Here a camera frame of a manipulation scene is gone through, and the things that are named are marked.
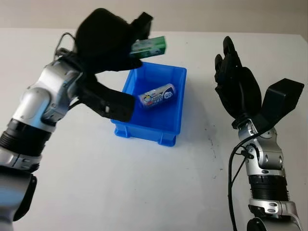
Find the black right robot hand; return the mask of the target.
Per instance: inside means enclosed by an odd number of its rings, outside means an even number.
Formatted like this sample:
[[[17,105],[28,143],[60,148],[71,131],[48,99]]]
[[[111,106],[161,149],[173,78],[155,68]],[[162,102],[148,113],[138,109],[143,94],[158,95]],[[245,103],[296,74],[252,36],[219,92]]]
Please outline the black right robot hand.
[[[215,91],[224,108],[236,120],[257,115],[262,105],[259,85],[251,70],[242,66],[229,36],[224,38],[223,54],[215,57]]]

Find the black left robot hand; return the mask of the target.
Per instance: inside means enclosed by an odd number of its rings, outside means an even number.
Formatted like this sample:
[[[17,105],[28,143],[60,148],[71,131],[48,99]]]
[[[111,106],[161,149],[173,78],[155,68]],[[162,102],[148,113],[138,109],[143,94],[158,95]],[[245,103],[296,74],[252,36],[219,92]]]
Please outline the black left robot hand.
[[[153,17],[143,12],[130,24],[105,8],[94,10],[78,27],[75,48],[88,72],[124,71],[142,66],[130,55],[137,40],[148,39]]]

